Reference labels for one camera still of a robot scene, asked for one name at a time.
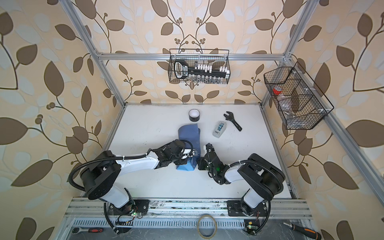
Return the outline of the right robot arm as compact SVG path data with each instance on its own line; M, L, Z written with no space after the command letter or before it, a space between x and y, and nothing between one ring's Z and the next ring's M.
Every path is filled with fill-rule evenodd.
M198 167L201 171L208 171L209 177L219 185L242 180L249 185L240 200L227 201L227 209L230 217L255 218L245 224L245 232L251 236L257 235L270 217L272 199L284 189L284 173L257 154L225 165L213 150L208 150L198 160Z

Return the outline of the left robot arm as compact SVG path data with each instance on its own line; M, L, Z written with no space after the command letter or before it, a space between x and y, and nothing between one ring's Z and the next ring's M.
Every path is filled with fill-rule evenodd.
M104 217L116 234L120 230L108 216L108 207L117 209L120 216L137 213L135 201L127 189L115 185L118 177L141 170L155 170L169 164L185 165L197 153L191 142L174 140L145 154L134 156L102 152L97 159L75 167L68 176L70 185L83 191L89 200L104 202Z

